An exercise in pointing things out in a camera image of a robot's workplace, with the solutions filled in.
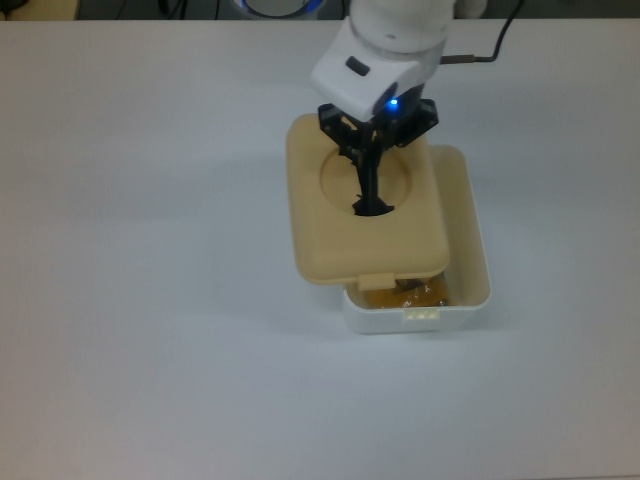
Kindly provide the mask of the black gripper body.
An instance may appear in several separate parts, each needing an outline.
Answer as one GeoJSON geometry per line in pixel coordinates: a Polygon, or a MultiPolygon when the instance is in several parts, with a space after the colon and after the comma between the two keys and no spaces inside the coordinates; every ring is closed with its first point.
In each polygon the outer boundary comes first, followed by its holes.
{"type": "Polygon", "coordinates": [[[373,117],[372,144],[408,146],[431,129],[431,101],[415,87],[389,99],[373,117]]]}

